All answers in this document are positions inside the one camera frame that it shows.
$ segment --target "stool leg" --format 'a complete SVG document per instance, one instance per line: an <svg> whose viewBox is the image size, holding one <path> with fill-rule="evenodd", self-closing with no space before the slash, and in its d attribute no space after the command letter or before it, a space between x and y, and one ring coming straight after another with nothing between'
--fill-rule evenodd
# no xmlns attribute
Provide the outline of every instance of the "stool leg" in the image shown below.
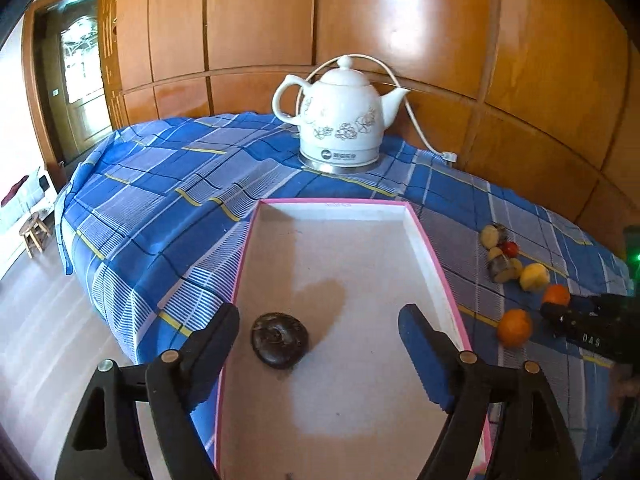
<svg viewBox="0 0 640 480"><path fill-rule="evenodd" d="M38 248L40 253L42 253L42 246L40 245L40 241L38 240L38 237L36 236L36 233L33 229L29 231L29 236L31 237L31 240L33 240L33 243L36 244L36 247Z"/></svg>
<svg viewBox="0 0 640 480"><path fill-rule="evenodd" d="M28 234L22 236L22 241L24 242L24 246L27 248L27 254L29 255L29 259L33 260L33 254L31 254L31 248L29 247L29 239L27 238Z"/></svg>
<svg viewBox="0 0 640 480"><path fill-rule="evenodd" d="M51 231L49 231L49 228L46 225L44 225L44 222L42 220L38 219L38 221L36 223L38 224L40 229L42 229L44 232L46 232L46 234L48 236L51 236Z"/></svg>

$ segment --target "teapot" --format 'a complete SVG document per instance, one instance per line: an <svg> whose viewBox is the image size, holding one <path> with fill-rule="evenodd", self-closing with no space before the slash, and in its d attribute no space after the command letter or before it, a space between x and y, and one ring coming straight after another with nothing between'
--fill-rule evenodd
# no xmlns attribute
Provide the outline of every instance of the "teapot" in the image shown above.
<svg viewBox="0 0 640 480"><path fill-rule="evenodd" d="M271 107L281 121L299 127L304 164L335 173L339 171L333 168L366 171L377 162L383 133L396 118L408 90L398 87L380 97L366 76L351 68L350 56L341 56L337 63L338 68L313 84L287 75ZM280 109L280 97L292 85L300 85L304 94L300 113L293 117Z"/></svg>

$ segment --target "kettle spout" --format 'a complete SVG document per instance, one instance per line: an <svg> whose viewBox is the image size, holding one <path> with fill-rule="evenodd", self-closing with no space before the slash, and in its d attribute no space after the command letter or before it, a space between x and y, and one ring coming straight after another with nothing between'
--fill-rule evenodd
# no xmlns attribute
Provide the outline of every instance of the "kettle spout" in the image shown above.
<svg viewBox="0 0 640 480"><path fill-rule="evenodd" d="M394 122L402 98L408 93L409 91L406 88L395 88L380 98L380 102L382 103L382 120L385 123L385 130Z"/></svg>

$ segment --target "wooden stool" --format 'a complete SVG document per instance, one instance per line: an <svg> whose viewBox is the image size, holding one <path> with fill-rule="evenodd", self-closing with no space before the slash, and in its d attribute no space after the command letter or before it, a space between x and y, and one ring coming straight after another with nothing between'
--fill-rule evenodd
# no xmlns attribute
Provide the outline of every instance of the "wooden stool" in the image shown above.
<svg viewBox="0 0 640 480"><path fill-rule="evenodd" d="M38 234L36 233L36 228L40 228L45 233L45 238L47 236L51 236L51 231L44 225L44 222L40 220L40 213L35 212L29 218L27 218L26 222L22 224L22 227L18 231L18 234L22 237L24 241L24 246L27 247L27 254L30 258L33 258L33 254L31 254L31 248L29 247L29 237L33 240L33 243L38 248L40 252L42 252L42 244L40 240L38 240Z"/></svg>

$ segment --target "tray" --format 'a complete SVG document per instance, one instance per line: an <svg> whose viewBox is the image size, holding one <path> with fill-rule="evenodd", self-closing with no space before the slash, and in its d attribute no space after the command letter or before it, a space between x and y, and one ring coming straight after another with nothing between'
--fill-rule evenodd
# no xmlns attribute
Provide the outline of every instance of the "tray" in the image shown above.
<svg viewBox="0 0 640 480"><path fill-rule="evenodd" d="M220 381L216 467L225 480L415 480L446 414L398 334L416 303L471 349L436 254L405 202L258 203L236 278L238 339ZM292 370L254 355L250 329L285 312L308 329ZM470 475L490 455L488 424Z"/></svg>

